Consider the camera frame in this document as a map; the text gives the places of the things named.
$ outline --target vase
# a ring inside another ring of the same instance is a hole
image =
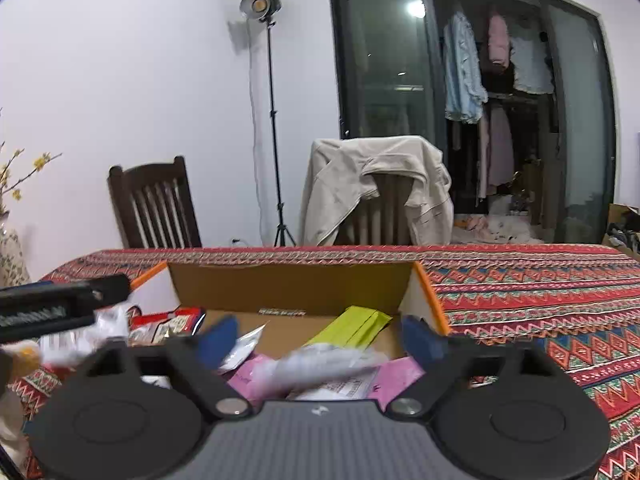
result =
[[[8,224],[8,218],[8,211],[0,215],[0,287],[31,283],[18,233]]]

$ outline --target red tablecloth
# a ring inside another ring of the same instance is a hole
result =
[[[640,474],[640,264],[591,245],[330,247],[99,251],[44,279],[65,282],[163,260],[215,265],[331,265],[420,261],[453,330],[487,344],[528,336],[569,373],[610,421],[598,480]],[[31,412],[56,386],[40,370],[18,385]],[[37,471],[31,468],[31,475]]]

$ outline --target wall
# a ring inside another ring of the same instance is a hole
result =
[[[286,222],[297,234],[306,162],[318,137],[338,136],[329,0],[282,0],[273,29]],[[573,0],[601,14],[618,106],[619,202],[640,205],[640,30],[637,0]],[[62,151],[24,200],[9,204],[28,266],[40,276],[78,254],[117,247],[106,175],[185,155],[205,245],[271,243],[273,167],[265,33],[252,25],[258,224],[239,0],[2,0],[0,132],[27,154]],[[27,158],[23,169],[29,165]]]

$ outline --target light stand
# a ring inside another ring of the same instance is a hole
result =
[[[289,237],[293,245],[296,241],[293,239],[289,228],[284,223],[284,215],[282,209],[284,203],[282,202],[282,191],[280,189],[280,165],[278,163],[278,137],[276,135],[276,113],[273,103],[273,64],[271,62],[271,27],[276,24],[271,19],[271,15],[268,14],[263,18],[264,23],[267,26],[267,56],[269,58],[269,99],[271,102],[271,111],[269,116],[271,117],[271,133],[273,134],[273,166],[276,172],[276,193],[278,195],[278,227],[276,229],[276,239],[273,243],[274,246],[284,247],[287,245],[286,236]]]

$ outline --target cardboard box on floor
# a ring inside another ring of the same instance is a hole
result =
[[[256,351],[274,359],[304,345],[351,305],[393,316],[371,345],[391,359],[405,355],[400,313],[424,319],[437,333],[449,332],[417,262],[245,267],[162,263],[134,280],[132,288],[127,303],[137,305],[143,314],[179,306],[206,309],[200,330],[226,314],[238,318],[241,334],[266,324]]]
[[[609,204],[609,217],[607,218],[607,227],[609,227],[609,224],[622,223],[623,220],[624,220],[623,219],[623,215],[628,211],[632,211],[634,213],[637,213],[636,209],[634,209],[632,207],[629,207],[628,205]],[[602,244],[604,246],[607,246],[607,247],[615,247],[609,241],[609,235],[607,235],[606,233],[604,234],[604,237],[602,238]],[[615,248],[617,250],[619,250],[621,253],[625,253],[630,258],[633,258],[634,260],[640,262],[640,254],[633,252],[628,247],[619,246],[619,247],[615,247]]]

